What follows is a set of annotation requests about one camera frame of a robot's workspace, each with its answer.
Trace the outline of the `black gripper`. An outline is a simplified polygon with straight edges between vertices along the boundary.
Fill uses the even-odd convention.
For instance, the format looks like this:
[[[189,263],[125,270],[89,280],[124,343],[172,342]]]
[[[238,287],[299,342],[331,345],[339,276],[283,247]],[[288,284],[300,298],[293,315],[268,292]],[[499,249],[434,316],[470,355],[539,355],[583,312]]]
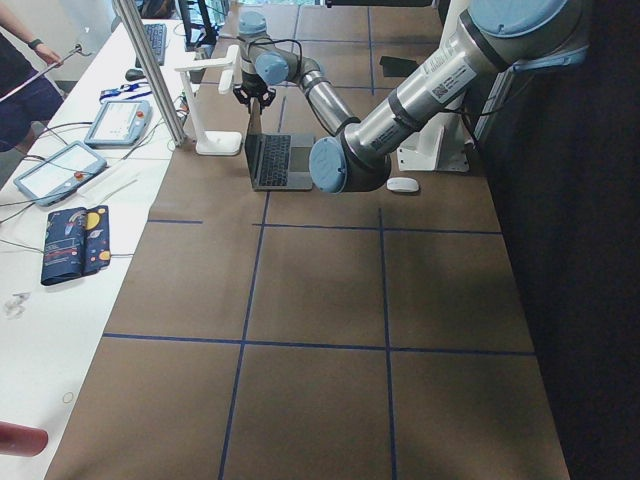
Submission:
[[[240,104],[250,107],[256,99],[261,107],[268,107],[276,98],[276,91],[269,88],[264,80],[255,74],[243,74],[240,83],[235,84],[233,93]]]

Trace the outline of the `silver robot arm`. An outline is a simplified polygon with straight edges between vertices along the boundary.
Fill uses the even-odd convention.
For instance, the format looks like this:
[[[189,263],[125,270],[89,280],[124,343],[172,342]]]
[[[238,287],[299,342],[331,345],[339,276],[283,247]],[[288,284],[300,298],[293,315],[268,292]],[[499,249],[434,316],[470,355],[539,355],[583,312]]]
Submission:
[[[523,61],[571,54],[586,45],[589,1],[472,1],[454,32],[364,119],[356,117],[319,64],[277,47],[265,17],[239,17],[242,84],[250,102],[270,86],[296,84],[327,131],[309,154],[315,186],[329,193],[368,192],[391,173],[390,154],[462,95],[480,74],[504,72]]]

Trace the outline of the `person hand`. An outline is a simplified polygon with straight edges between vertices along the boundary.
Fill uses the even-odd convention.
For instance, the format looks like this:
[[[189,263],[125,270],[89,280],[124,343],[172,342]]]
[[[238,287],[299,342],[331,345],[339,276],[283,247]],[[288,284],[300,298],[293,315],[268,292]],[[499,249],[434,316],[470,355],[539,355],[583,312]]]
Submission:
[[[64,63],[64,60],[62,59],[62,57],[44,43],[41,43],[36,46],[35,53],[48,66],[53,66],[54,68],[57,68]]]

